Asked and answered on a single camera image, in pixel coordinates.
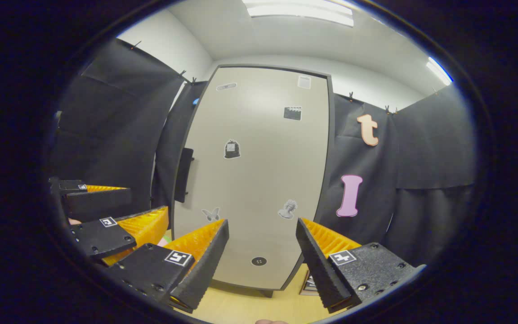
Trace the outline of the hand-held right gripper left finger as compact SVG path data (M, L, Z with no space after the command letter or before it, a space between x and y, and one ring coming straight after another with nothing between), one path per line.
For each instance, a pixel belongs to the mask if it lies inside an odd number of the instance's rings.
M148 303L192 313L213 279L228 240L228 221L221 219L162 247L143 244L105 273Z

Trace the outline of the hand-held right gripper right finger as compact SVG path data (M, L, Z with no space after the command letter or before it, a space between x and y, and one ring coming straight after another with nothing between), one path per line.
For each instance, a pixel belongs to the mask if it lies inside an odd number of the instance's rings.
M329 313L363 308L405 288L425 270L377 242L361 245L308 219L299 219L296 239Z

